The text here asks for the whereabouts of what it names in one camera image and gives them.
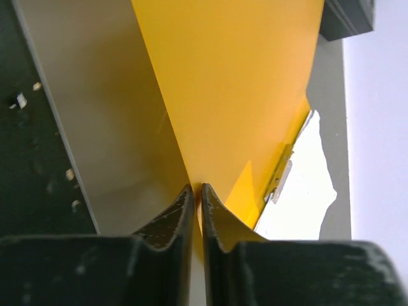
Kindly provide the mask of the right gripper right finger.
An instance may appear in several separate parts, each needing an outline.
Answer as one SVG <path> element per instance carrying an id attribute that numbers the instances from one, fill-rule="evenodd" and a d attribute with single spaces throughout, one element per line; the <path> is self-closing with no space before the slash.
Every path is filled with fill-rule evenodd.
<path id="1" fill-rule="evenodd" d="M 201 219 L 208 305 L 249 305 L 242 259 L 247 242 L 266 242 L 221 202 L 213 187 L 201 186 Z"/>

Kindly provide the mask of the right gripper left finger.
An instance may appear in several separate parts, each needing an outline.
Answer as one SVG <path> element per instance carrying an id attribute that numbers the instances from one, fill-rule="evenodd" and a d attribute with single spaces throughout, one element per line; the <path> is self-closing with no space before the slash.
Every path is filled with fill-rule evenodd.
<path id="1" fill-rule="evenodd" d="M 175 201 L 134 232 L 140 238 L 132 268 L 133 305 L 187 305 L 191 274 L 194 193 L 187 184 Z"/>

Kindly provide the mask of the black compartment display box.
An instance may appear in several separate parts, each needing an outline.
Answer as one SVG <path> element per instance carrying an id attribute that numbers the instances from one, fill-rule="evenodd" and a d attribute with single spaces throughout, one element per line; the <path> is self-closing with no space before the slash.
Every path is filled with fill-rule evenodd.
<path id="1" fill-rule="evenodd" d="M 327 41 L 374 30 L 374 0 L 326 0 L 319 33 Z"/>

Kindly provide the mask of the yellow plastic folder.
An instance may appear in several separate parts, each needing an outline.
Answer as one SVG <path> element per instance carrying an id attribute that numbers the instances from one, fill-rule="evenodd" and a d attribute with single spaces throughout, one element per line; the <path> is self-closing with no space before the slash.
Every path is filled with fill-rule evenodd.
<path id="1" fill-rule="evenodd" d="M 161 120 L 149 168 L 172 195 L 210 184 L 254 227 L 310 105 L 322 1 L 133 1 Z"/>

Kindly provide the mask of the white paper sheet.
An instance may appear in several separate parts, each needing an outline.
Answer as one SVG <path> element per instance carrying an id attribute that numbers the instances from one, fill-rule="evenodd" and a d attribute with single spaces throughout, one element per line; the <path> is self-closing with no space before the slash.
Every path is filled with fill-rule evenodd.
<path id="1" fill-rule="evenodd" d="M 268 240 L 317 240 L 326 211 L 336 200 L 320 135 L 320 115 L 309 112 L 277 190 L 254 231 Z"/>

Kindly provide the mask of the metal folder clip mechanism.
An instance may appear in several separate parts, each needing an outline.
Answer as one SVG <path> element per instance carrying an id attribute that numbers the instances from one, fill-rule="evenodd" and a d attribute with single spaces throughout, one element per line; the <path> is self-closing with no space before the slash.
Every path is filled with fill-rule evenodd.
<path id="1" fill-rule="evenodd" d="M 272 200 L 274 204 L 277 203 L 282 188 L 292 167 L 292 162 L 290 160 L 292 153 L 293 145 L 286 144 L 282 152 L 282 155 L 279 158 L 277 166 L 275 167 L 272 173 L 272 177 L 267 185 L 264 194 L 265 203 L 268 203 L 270 200 Z"/>

